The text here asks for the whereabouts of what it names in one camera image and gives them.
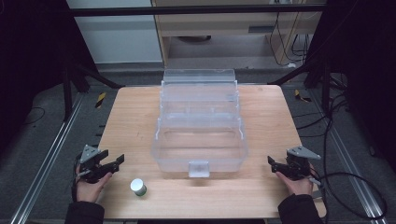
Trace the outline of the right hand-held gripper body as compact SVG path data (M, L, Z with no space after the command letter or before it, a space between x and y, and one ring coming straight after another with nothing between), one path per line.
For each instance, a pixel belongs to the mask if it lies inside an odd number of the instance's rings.
M310 175L310 162L320 160L319 154L310 149L298 146L287 150L287 164L279 169L279 172L290 180L300 180Z

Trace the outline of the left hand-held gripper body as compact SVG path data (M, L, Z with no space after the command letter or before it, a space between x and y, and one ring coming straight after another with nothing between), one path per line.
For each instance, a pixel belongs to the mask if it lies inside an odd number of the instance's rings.
M86 145L79 159L79 176L88 183L96 183L107 173L116 173L120 167L112 168L107 164L101 164L99 154L103 150Z

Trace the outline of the person's right hand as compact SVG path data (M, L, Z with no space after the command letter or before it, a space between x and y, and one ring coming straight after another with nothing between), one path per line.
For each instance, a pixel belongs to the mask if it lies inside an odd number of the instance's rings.
M290 195L311 195L313 192L313 183L308 178L290 180L280 172L276 172L276 176L286 185Z

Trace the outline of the person's left hand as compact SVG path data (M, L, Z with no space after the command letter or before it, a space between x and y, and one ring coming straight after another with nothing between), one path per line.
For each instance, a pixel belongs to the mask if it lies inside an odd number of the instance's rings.
M76 178L76 199L78 202L96 203L100 193L105 188L106 183L113 176L107 173L96 183L87 183L85 180Z

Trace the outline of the small green white-lidded can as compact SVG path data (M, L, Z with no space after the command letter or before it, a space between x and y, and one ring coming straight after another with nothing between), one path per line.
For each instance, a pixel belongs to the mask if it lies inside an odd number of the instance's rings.
M135 178L132 180L130 184L130 189L137 196L144 196L147 192L147 187L144 184L144 181L140 178Z

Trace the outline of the black metal stand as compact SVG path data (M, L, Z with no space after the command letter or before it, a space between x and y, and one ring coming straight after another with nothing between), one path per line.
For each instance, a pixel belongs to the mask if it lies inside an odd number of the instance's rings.
M81 64L67 63L62 71L64 87L64 121L69 120L73 112L71 84L75 85L78 92L87 92L90 89L90 84L85 79L85 76L92 77L111 89L122 88L121 84L115 83Z
M304 85L308 88L314 88L321 83L321 108L326 115L330 114L330 60L328 56L316 56L307 59L303 65L292 70L285 76L269 82L269 85L281 86L287 81L307 73Z

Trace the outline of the clear plastic storage box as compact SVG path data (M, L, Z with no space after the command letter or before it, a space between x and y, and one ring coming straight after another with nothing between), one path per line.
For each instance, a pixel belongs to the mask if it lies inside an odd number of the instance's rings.
M167 69L151 155L167 173L237 172L248 156L233 69Z

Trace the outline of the white cabinet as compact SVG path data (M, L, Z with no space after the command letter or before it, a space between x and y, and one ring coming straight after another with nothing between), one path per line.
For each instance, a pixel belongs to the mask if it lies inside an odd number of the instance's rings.
M150 0L66 0L71 9L151 7ZM75 17L96 64L161 63L154 18L144 16Z

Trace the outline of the light wooden desk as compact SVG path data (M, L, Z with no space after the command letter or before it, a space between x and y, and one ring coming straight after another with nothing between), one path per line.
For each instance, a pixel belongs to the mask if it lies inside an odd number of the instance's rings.
M150 0L155 7L319 4L326 0ZM177 36L266 35L277 63L291 61L297 35L312 35L321 13L270 12L236 14L157 15L163 61L168 62L171 39Z

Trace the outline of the black crossbar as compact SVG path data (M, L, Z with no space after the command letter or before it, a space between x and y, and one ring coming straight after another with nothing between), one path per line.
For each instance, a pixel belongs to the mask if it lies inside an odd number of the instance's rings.
M143 15L189 15L217 13L270 13L323 11L326 4L288 5L228 5L228 6L186 6L186 7L118 7L68 9L74 17L91 16L143 16Z

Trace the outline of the aluminium floor rail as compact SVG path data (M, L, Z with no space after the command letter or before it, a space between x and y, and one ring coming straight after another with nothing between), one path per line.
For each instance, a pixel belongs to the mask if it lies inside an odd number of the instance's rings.
M35 205L35 202L50 174L50 171L64 145L64 141L76 120L84 98L85 95L83 93L78 93L76 95L76 99L71 107L70 115L62 122L62 126L52 141L45 159L41 162L40 168L38 169L32 184L30 185L23 197L23 200L10 219L9 224L25 224L27 221Z
M323 182L326 186L327 194L335 199L345 210L353 214L356 217L365 219L371 224L389 224L386 219L388 212L388 204L385 198L382 196L380 190L369 180L362 176L360 169L357 164L352 160L350 154L347 152L347 148L341 139L340 133L337 131L333 124L333 109L338 105L341 105L343 101L338 102L336 105L330 105L330 114L326 115L321 108L321 102L319 101L320 95L316 91L309 91L311 98L316 106L319 114L323 116L322 122L325 126L324 139L323 139ZM328 172L328 152L329 147L332 147L336 153L338 160L341 163L341 171ZM343 202L341 197L334 191L334 185L329 182L331 177L345 177L361 204L362 212L354 210L346 202Z

